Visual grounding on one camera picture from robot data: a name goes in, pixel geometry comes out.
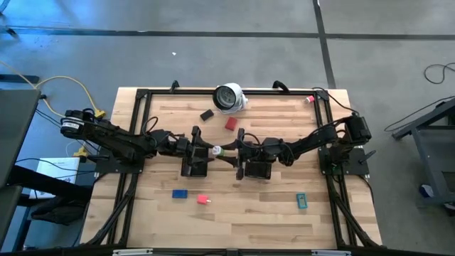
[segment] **wooden tabletop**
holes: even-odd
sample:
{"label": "wooden tabletop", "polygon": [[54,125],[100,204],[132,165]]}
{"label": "wooden tabletop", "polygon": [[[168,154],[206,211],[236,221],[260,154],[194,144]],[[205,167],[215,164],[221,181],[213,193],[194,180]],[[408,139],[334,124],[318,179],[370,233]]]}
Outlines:
{"label": "wooden tabletop", "polygon": [[[111,121],[128,130],[135,87],[121,87]],[[349,106],[346,90],[329,91]],[[294,142],[316,128],[314,106],[302,96],[247,96],[247,109],[233,114],[237,128],[265,137]],[[350,112],[331,102],[334,119]],[[142,110],[139,110],[138,124]],[[215,116],[207,122],[199,117],[207,109]],[[159,118],[156,129],[191,137],[198,125],[202,138],[214,145],[232,142],[237,130],[224,128],[228,116],[219,113],[207,95],[154,95],[150,117]],[[128,247],[331,249],[336,247],[325,178],[320,174],[316,150],[302,154],[293,166],[272,166],[270,180],[235,179],[235,169],[223,162],[208,164],[206,178],[180,176],[181,159],[157,156],[146,160],[139,177],[129,232]],[[95,184],[81,242],[86,242],[112,212],[119,175],[108,174]],[[370,237],[381,243],[370,191],[357,176],[347,176],[346,186],[353,215]],[[172,199],[173,189],[188,189],[187,199]],[[200,193],[212,201],[196,203]],[[296,193],[306,193],[309,207],[299,210]],[[340,213],[343,237],[348,242],[346,222]],[[120,216],[117,237],[121,233]]]}

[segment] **red cube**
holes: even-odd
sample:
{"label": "red cube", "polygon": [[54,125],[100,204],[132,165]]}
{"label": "red cube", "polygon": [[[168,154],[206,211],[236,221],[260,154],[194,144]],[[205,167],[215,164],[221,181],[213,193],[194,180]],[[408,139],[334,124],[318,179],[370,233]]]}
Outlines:
{"label": "red cube", "polygon": [[229,117],[226,122],[225,128],[231,131],[235,130],[235,125],[237,124],[237,120],[234,117]]}

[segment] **yellow cable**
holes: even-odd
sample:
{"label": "yellow cable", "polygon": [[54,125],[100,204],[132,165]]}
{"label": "yellow cable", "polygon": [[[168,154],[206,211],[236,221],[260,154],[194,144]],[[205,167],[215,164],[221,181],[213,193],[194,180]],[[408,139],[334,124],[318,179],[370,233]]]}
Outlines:
{"label": "yellow cable", "polygon": [[[7,67],[11,72],[17,74],[17,75],[20,76],[22,79],[24,79],[24,80],[25,80],[29,85],[31,85],[31,87],[32,87],[33,89],[35,89],[35,90],[37,90],[41,85],[43,85],[43,84],[45,84],[45,83],[47,83],[48,81],[53,80],[53,79],[62,78],[62,79],[69,79],[69,80],[72,80],[73,82],[77,83],[78,85],[80,85],[80,86],[84,89],[85,94],[87,94],[88,99],[90,100],[90,103],[91,103],[92,106],[93,106],[93,109],[94,109],[94,111],[95,111],[95,116],[96,116],[96,117],[103,117],[103,116],[106,114],[106,112],[104,112],[104,111],[99,110],[99,109],[96,108],[95,103],[93,102],[92,96],[91,96],[90,93],[88,92],[88,90],[87,90],[87,88],[85,87],[85,85],[82,84],[81,82],[77,81],[77,80],[74,79],[74,78],[71,78],[71,77],[68,77],[68,76],[64,76],[64,75],[57,75],[57,76],[55,76],[55,77],[48,78],[48,79],[46,79],[46,80],[44,80],[44,81],[41,81],[41,82],[39,82],[38,84],[34,85],[34,84],[31,83],[26,77],[24,77],[22,74],[20,74],[17,70],[15,70],[15,69],[14,69],[13,67],[11,67],[10,65],[6,64],[5,62],[3,62],[3,61],[1,61],[1,60],[0,60],[0,63],[1,63],[2,65],[4,65],[5,67]],[[65,117],[64,115],[62,115],[62,114],[60,114],[60,113],[57,113],[57,112],[50,106],[49,102],[48,102],[46,99],[43,99],[43,101],[44,101],[44,103],[46,104],[46,106],[48,106],[48,109],[49,109],[52,113],[54,113],[54,114],[56,114],[56,115],[58,115],[58,116],[60,116],[60,117]]]}

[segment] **gray floor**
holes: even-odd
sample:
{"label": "gray floor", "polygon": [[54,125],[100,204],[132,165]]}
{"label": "gray floor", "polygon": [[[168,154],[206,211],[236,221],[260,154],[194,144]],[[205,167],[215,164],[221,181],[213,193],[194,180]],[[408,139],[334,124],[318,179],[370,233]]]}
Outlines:
{"label": "gray floor", "polygon": [[[328,33],[455,33],[455,4],[449,0],[320,0],[320,5]],[[317,32],[311,0],[11,0],[4,14],[3,22],[11,26]],[[352,106],[365,115],[373,133],[366,148],[378,151],[370,159],[370,171],[384,245],[454,254],[454,220],[441,208],[415,206],[425,177],[414,142],[395,142],[382,131],[407,113],[453,94],[455,74],[432,85],[422,71],[432,63],[454,62],[454,42],[328,40],[328,49],[336,87],[348,90]],[[0,34],[0,59],[42,78],[77,78],[108,111],[119,86],[168,87],[173,80],[182,86],[237,82],[269,87],[281,80],[289,87],[327,87],[319,39],[309,38],[23,35],[15,40]],[[59,112],[89,107],[83,91],[71,82],[50,82],[44,91]],[[48,112],[44,105],[39,108]],[[20,158],[65,156],[68,142],[36,117]],[[70,243],[77,228],[65,232]],[[68,245],[32,237],[28,241],[41,247]]]}

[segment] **blue block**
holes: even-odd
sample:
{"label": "blue block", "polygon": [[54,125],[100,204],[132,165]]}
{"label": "blue block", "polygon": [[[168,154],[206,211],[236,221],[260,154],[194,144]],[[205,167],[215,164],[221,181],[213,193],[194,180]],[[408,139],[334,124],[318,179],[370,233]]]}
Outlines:
{"label": "blue block", "polygon": [[172,190],[172,198],[187,198],[188,190],[186,189],[174,189]]}
{"label": "blue block", "polygon": [[306,203],[306,194],[305,193],[297,194],[297,205],[299,205],[299,209],[308,208],[308,204]]}

